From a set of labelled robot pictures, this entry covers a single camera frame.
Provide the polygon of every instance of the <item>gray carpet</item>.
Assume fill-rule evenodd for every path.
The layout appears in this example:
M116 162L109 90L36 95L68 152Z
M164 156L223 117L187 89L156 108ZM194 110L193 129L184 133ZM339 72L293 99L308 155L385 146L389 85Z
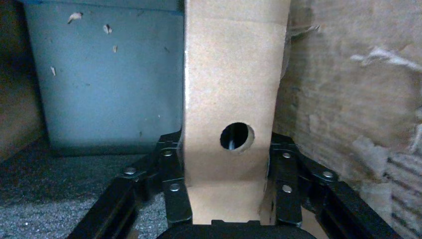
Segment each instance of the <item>gray carpet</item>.
M0 239L65 238L111 179L140 156L55 158L45 139L0 164ZM166 228L163 195L140 212L140 239Z

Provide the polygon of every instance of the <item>torn cardboard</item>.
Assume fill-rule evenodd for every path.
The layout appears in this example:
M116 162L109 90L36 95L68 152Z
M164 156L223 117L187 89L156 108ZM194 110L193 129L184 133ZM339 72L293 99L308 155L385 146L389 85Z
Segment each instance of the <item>torn cardboard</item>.
M361 135L390 152L417 152L422 137L421 12L422 5L411 1L293 1L293 29L320 27L292 38L274 132L292 136L303 154L347 182L372 180L383 171L375 167L384 165L384 156L359 152L353 145ZM392 225L404 237L416 238L420 228L398 226L417 224L410 212L421 207L415 196L420 189L414 189L419 185L413 184L420 176L403 166L387 170L393 180Z
M289 0L188 0L184 160L195 224L259 220ZM242 122L242 153L220 144Z
M387 168L388 149L375 145L371 139L362 135L352 143L352 146L362 164L371 171L372 176L376 179L381 179Z

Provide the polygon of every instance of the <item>cardboard strip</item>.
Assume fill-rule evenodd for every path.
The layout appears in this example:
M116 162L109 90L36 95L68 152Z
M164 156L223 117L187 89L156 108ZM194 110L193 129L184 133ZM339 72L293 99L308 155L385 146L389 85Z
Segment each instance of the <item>cardboard strip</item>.
M188 0L184 158L194 223L259 219L289 0ZM229 151L223 130L249 126Z

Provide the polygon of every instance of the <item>brown cardboard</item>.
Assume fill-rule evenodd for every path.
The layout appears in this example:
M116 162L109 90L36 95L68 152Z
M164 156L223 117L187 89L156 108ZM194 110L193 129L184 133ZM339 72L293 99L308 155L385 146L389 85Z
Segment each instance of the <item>brown cardboard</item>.
M188 0L184 158L194 223L259 219L290 0ZM253 143L220 144L243 122Z
M302 153L345 180L379 180L389 168L392 225L405 238L419 238L422 233L416 226L421 225L420 187L414 183L421 170L409 170L412 164L398 162L404 158L421 162L422 157L420 153L400 160L390 156L386 163L385 154L379 153L380 147L413 153L413 139L421 137L414 130L422 119L415 116L421 106L418 66L422 65L422 5L417 2L292 1L292 27L319 28L292 38L274 120L275 132L292 136ZM379 49L397 57L356 61L374 50L380 53ZM398 65L398 60L406 64ZM362 137L373 143L356 147L356 142L363 143Z
M0 32L2 162L39 138L43 134L43 123L35 79L28 73L31 65L24 61L31 58L31 50L26 23L23 21L23 9L17 1L2 1Z

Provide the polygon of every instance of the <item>hole in cardboard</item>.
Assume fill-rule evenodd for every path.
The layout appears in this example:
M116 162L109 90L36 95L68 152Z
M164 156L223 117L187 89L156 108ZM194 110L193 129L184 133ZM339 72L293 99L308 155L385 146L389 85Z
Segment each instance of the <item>hole in cardboard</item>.
M220 143L229 151L242 152L252 145L253 139L253 129L245 123L236 122L223 130Z

